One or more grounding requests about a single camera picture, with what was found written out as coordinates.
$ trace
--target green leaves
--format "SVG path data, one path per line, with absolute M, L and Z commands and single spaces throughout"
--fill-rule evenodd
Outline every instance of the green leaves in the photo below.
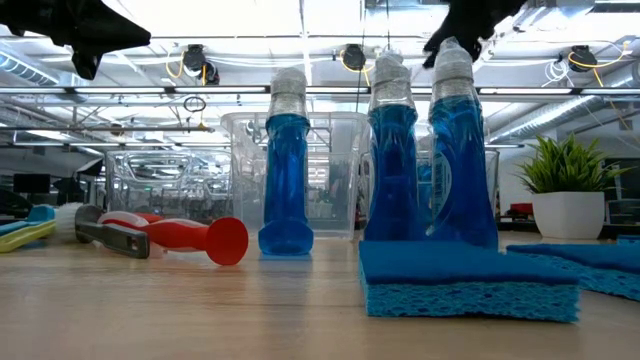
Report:
M 612 179 L 629 170 L 613 170 L 613 164 L 601 168 L 606 155 L 596 151 L 598 140 L 584 148 L 576 142 L 573 134 L 560 143 L 536 137 L 538 145 L 530 145 L 536 150 L 536 155 L 530 164 L 519 165 L 522 174 L 517 175 L 534 194 L 603 191 Z

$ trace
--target yellow cable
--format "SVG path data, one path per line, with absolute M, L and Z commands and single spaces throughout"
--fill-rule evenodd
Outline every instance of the yellow cable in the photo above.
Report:
M 571 61 L 572 63 L 574 63 L 574 64 L 576 64 L 576 65 L 578 65 L 578 66 L 582 66 L 582 67 L 589 68 L 589 69 L 599 69 L 599 68 L 607 67 L 607 66 L 609 66 L 609 65 L 613 65 L 613 64 L 617 63 L 618 61 L 622 60 L 622 58 L 623 58 L 623 57 L 624 57 L 624 55 L 625 55 L 625 54 L 624 54 L 624 51 L 625 51 L 626 49 L 627 49 L 627 43 L 625 42 L 625 43 L 623 44 L 622 51 L 620 52 L 620 56 L 618 56 L 618 58 L 617 58 L 617 59 L 615 59 L 615 60 L 613 60 L 613 61 L 611 61 L 611 62 L 608 62 L 608 63 L 606 63 L 606 64 L 602 64 L 602 65 L 589 65 L 589 64 L 579 63 L 579 62 L 577 62 L 577 61 L 575 61 L 575 60 L 573 60 L 573 59 L 571 58 L 571 56 L 575 54 L 574 52 L 569 53 L 569 56 L 567 57 L 567 59 L 569 59 L 569 61 Z
M 600 75 L 598 74 L 598 70 L 593 69 L 593 75 L 596 76 L 596 80 L 598 81 L 598 84 L 600 84 L 600 87 L 604 87 L 604 84 L 602 83 L 602 80 L 600 79 Z
M 368 73 L 369 71 L 371 71 L 375 65 L 371 65 L 368 69 L 365 69 L 365 68 L 363 67 L 363 68 L 362 68 L 362 70 L 359 70 L 359 71 L 351 70 L 351 69 L 349 69 L 349 68 L 347 67 L 347 65 L 344 63 L 344 57 L 343 57 L 343 55 L 344 55 L 344 50 L 340 51 L 340 63 L 342 63 L 342 66 L 343 66 L 345 69 L 347 69 L 348 71 L 351 71 L 351 72 L 355 72 L 355 73 L 362 72 L 362 73 L 364 74 L 364 79 L 365 79 L 365 80 L 366 80 L 366 82 L 367 82 L 367 86 L 371 86 L 371 82 L 369 81 L 369 75 L 368 75 L 367 73 Z
M 595 75 L 596 81 L 598 81 L 598 84 L 600 84 L 600 87 L 604 87 L 604 83 L 602 82 L 602 79 L 600 79 L 600 74 L 598 74 L 598 70 L 593 69 L 593 75 Z M 632 131 L 629 125 L 627 125 L 627 121 L 624 119 L 624 117 L 622 117 L 622 115 L 620 114 L 620 110 L 618 110 L 618 108 L 613 103 L 613 101 L 609 100 L 609 104 L 611 104 L 611 108 L 616 113 L 616 116 L 618 117 L 622 125 L 627 129 L 627 131 Z M 640 144 L 640 139 L 638 139 L 637 136 L 633 135 L 633 132 L 631 133 L 631 136 L 637 143 Z
M 184 66 L 184 51 L 182 52 L 182 54 L 180 54 L 180 70 L 178 71 L 178 75 L 174 74 L 171 69 L 169 69 L 169 54 L 167 54 L 167 62 L 165 62 L 164 65 L 167 69 L 167 74 L 169 74 L 169 76 L 171 76 L 172 78 L 177 79 L 182 76 L 182 67 Z
M 371 87 L 371 82 L 369 82 L 369 74 L 367 74 L 367 72 L 364 72 L 364 79 L 367 81 L 367 86 Z

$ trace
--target clear plastic bin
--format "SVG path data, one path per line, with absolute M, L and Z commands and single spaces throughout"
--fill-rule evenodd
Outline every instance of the clear plastic bin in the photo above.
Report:
M 222 117 L 231 139 L 231 183 L 234 216 L 251 235 L 264 224 L 267 113 L 234 113 Z M 352 239 L 356 214 L 358 165 L 368 149 L 366 116 L 351 112 L 309 113 L 307 136 L 307 208 L 317 239 Z
M 230 171 L 228 150 L 110 151 L 107 208 L 209 225 L 233 216 Z

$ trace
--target blue dish soap bottle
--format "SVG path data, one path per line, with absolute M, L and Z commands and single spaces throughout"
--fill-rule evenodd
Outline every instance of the blue dish soap bottle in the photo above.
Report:
M 414 124 L 418 118 L 411 96 L 409 70 L 402 57 L 385 54 L 376 60 L 369 123 L 374 188 L 365 241 L 422 240 L 418 219 L 418 182 Z
M 471 56 L 449 38 L 435 63 L 430 121 L 433 143 L 434 241 L 498 249 L 487 192 L 482 107 L 473 86 Z
M 271 82 L 271 106 L 266 123 L 267 184 L 260 250 L 269 255 L 305 255 L 313 246 L 306 209 L 307 133 L 304 74 L 280 70 Z
M 429 134 L 418 140 L 418 218 L 420 228 L 425 232 L 433 224 L 433 211 L 431 210 L 431 201 L 433 194 L 433 186 L 431 181 L 431 146 L 433 145 L 433 130 L 430 129 Z

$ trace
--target blue liquid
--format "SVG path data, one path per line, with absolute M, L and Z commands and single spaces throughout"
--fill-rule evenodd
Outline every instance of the blue liquid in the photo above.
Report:
M 480 105 L 468 96 L 438 100 L 432 109 L 435 214 L 430 238 L 498 248 L 487 192 Z
M 371 154 L 375 187 L 365 241 L 422 240 L 418 221 L 418 182 L 413 125 L 416 111 L 387 105 L 371 111 Z
M 425 231 L 433 224 L 431 210 L 432 186 L 431 165 L 418 165 L 418 219 L 420 228 Z
M 269 255 L 304 255 L 313 246 L 305 215 L 309 121 L 282 114 L 267 121 L 267 188 L 260 250 Z

